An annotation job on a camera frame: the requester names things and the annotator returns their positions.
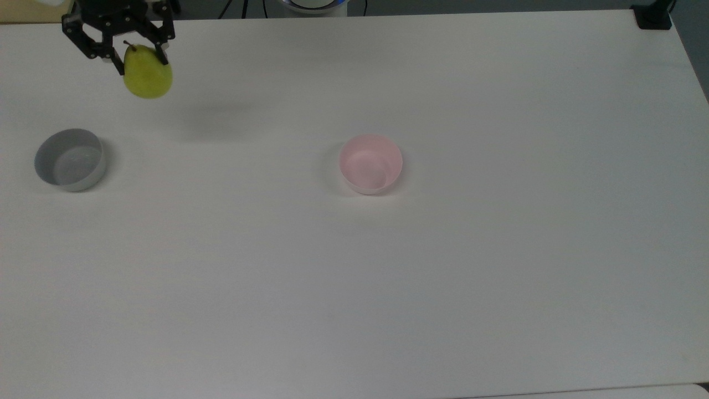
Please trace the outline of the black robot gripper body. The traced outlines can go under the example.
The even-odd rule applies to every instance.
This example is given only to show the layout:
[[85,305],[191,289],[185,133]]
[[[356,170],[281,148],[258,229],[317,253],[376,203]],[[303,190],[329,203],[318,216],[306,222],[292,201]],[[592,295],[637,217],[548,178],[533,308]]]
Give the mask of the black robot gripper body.
[[162,16],[164,11],[180,14],[181,4],[179,1],[73,1],[73,14],[82,18],[107,19],[124,14],[143,18],[149,12]]

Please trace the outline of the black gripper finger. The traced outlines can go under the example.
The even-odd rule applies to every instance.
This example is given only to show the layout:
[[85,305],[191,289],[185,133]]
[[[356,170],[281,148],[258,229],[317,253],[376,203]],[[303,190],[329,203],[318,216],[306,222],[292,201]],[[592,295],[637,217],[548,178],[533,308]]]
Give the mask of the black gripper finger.
[[162,25],[157,27],[152,21],[145,19],[138,25],[141,36],[147,38],[152,43],[157,59],[162,65],[169,65],[169,60],[163,49],[163,45],[175,38],[174,21],[164,19]]
[[[86,33],[88,25],[101,33],[101,40],[95,40]],[[65,14],[61,17],[61,29],[64,35],[89,59],[110,60],[120,76],[125,75],[124,61],[121,60],[113,45],[114,37],[125,33],[126,26],[116,21],[114,16],[94,14]]]

